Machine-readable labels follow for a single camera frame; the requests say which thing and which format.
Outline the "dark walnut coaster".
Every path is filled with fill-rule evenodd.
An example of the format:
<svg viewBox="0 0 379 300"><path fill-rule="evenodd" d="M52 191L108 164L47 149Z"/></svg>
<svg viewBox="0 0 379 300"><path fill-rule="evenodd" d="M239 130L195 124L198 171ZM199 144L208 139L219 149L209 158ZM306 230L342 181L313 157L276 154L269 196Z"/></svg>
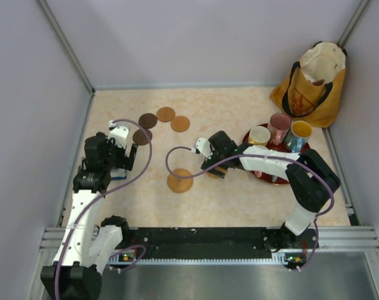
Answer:
<svg viewBox="0 0 379 300"><path fill-rule="evenodd" d="M147 112L139 117L138 122L143 128L151 129L157 124L158 118L155 114Z"/></svg>
<svg viewBox="0 0 379 300"><path fill-rule="evenodd" d="M145 132L143 132L141 129L138 129L133 134L133 143L140 145L140 146L146 145L148 143L148 139L146 136L148 136L150 139L152 139L153 134L148 129L145 129Z"/></svg>

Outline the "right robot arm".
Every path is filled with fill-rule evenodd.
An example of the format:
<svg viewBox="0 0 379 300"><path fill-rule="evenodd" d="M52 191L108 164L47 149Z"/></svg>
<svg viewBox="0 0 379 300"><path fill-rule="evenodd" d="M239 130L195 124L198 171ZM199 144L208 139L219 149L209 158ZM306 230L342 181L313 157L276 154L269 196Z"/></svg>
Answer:
<svg viewBox="0 0 379 300"><path fill-rule="evenodd" d="M236 144L219 131L208 139L197 139L195 151L205 158L201 169L219 178L233 168L282 179L291 186L296 199L292 212L279 230L264 237L271 251L299 245L304 232L340 187L339 177L314 149L281 152L249 142Z"/></svg>

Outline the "blue white razor box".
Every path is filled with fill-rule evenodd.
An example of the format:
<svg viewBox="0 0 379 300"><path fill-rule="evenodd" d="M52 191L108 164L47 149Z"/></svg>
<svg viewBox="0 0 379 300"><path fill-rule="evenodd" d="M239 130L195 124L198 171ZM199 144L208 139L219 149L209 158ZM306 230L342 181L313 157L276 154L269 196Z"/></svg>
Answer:
<svg viewBox="0 0 379 300"><path fill-rule="evenodd" d="M125 169L115 168L111 171L112 181L126 180L126 178L127 178L127 171Z"/></svg>

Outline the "left aluminium frame post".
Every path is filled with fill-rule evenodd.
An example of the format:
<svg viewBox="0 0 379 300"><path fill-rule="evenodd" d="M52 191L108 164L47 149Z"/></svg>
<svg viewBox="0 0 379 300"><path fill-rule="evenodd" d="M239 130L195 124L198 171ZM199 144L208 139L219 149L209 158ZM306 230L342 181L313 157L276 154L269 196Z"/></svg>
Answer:
<svg viewBox="0 0 379 300"><path fill-rule="evenodd" d="M95 94L95 88L91 84L86 72L84 71L84 68L82 67L82 64L80 63L76 53L74 52L71 43L68 41L68 38L66 37L62 27L60 26L56 16L54 15L50 5L46 0L36 0L36 3L39 6L39 9L43 13L44 17L46 18L48 24L50 25L56 37L56 40L61 46L61 49L67 57L70 65L78 75L79 79L85 86L88 93L91 96L93 96Z"/></svg>

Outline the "yellow tote bag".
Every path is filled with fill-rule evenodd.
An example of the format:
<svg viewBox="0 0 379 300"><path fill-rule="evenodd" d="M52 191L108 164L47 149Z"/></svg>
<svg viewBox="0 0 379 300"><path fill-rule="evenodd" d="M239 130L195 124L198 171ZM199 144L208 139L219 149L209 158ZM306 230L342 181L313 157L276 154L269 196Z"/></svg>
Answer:
<svg viewBox="0 0 379 300"><path fill-rule="evenodd" d="M333 42L318 42L275 87L270 99L294 121L313 127L331 126L340 108L347 51Z"/></svg>

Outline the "right aluminium frame post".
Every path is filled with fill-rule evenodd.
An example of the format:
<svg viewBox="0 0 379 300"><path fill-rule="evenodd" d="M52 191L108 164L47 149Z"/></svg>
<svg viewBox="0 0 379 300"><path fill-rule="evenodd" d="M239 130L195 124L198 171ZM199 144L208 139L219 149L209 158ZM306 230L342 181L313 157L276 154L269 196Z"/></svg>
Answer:
<svg viewBox="0 0 379 300"><path fill-rule="evenodd" d="M340 36L337 46L339 48L344 48L345 44L349 40L350 36L358 26L358 23L362 20L363 16L367 12L369 6L371 4L371 0L361 0L356 11L353 13L350 21L345 27L345 30L343 31L342 35Z"/></svg>

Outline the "tall pink ghost mug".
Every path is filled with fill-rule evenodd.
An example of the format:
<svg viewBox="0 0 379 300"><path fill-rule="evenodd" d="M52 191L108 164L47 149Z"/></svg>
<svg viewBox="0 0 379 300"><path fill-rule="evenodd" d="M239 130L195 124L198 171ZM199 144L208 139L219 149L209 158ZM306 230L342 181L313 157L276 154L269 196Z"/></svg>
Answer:
<svg viewBox="0 0 379 300"><path fill-rule="evenodd" d="M270 132L270 144L280 144L291 128L291 119L283 113L276 113L270 117L267 129Z"/></svg>

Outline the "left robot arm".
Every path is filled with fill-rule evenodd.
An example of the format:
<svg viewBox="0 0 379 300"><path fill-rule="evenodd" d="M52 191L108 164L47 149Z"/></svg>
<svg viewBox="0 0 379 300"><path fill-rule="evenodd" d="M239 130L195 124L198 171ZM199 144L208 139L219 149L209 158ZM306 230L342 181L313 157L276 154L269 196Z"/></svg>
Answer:
<svg viewBox="0 0 379 300"><path fill-rule="evenodd" d="M84 142L84 157L73 179L72 207L61 245L41 281L52 299L98 299L102 273L115 249L131 240L128 229L116 224L101 226L94 234L98 210L111 182L111 171L133 168L137 145L126 154L129 129L98 132Z"/></svg>

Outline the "blue mug yellow inside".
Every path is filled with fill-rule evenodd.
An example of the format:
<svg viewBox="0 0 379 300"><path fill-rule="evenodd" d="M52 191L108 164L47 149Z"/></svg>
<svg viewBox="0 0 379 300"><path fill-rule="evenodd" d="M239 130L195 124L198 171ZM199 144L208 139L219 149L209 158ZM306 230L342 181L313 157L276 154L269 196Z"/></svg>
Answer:
<svg viewBox="0 0 379 300"><path fill-rule="evenodd" d="M284 138L283 144L290 152L299 153L308 142L311 134L312 127L309 123L305 121L295 121Z"/></svg>

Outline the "light wood coaster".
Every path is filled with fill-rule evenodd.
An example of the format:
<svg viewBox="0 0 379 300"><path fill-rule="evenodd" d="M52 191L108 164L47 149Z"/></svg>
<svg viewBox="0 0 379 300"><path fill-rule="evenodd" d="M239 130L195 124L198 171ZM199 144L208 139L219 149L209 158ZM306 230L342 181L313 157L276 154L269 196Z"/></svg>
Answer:
<svg viewBox="0 0 379 300"><path fill-rule="evenodd" d="M171 128L176 132L184 132L190 127L190 120L186 116L176 116L171 120Z"/></svg>
<svg viewBox="0 0 379 300"><path fill-rule="evenodd" d="M175 110L171 107L165 106L158 109L156 117L162 123L168 123L172 121L176 116Z"/></svg>

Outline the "pink mug white inside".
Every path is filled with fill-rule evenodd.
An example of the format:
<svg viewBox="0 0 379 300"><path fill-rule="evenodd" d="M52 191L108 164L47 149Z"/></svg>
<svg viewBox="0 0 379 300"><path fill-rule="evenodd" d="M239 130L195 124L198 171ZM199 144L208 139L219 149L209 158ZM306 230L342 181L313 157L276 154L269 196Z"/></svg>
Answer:
<svg viewBox="0 0 379 300"><path fill-rule="evenodd" d="M262 146L262 145L257 145L258 148L264 150L264 151L267 151L268 148L266 146ZM263 172L262 171L253 171L253 174L257 177L257 178L260 178L262 177L263 175Z"/></svg>

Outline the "aluminium frame post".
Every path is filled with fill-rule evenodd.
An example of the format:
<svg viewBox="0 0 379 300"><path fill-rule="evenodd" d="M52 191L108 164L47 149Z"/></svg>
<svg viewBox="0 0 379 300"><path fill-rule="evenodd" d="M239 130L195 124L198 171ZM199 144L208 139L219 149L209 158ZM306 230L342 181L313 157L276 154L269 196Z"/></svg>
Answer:
<svg viewBox="0 0 379 300"><path fill-rule="evenodd" d="M371 0L361 0L356 11L353 13L350 21L345 27L345 30L343 31L342 35L340 36L337 46L339 48L344 48L345 44L349 40L350 36L358 26L358 23L362 20L363 16L367 12L369 6L371 4Z"/></svg>
<svg viewBox="0 0 379 300"><path fill-rule="evenodd" d="M56 40L61 46L61 49L67 57L70 65L78 75L79 79L85 86L88 93L91 96L93 96L95 94L95 88L91 84L86 72L84 71L84 68L82 67L82 64L80 63L76 53L74 52L71 43L68 41L68 38L66 37L62 27L60 26L56 16L54 15L50 5L46 0L36 0L36 3L39 6L39 9L43 13L44 17L46 18L48 24L50 25L56 37Z"/></svg>

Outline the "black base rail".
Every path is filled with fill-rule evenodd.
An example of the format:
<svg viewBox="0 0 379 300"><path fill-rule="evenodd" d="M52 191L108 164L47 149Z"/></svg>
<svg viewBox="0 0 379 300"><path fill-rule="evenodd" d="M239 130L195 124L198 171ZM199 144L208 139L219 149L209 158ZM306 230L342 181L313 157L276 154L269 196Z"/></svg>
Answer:
<svg viewBox="0 0 379 300"><path fill-rule="evenodd" d="M145 259L256 259L283 249L301 253L315 238L314 229L296 237L275 227L139 227L124 229L116 249L144 245Z"/></svg>

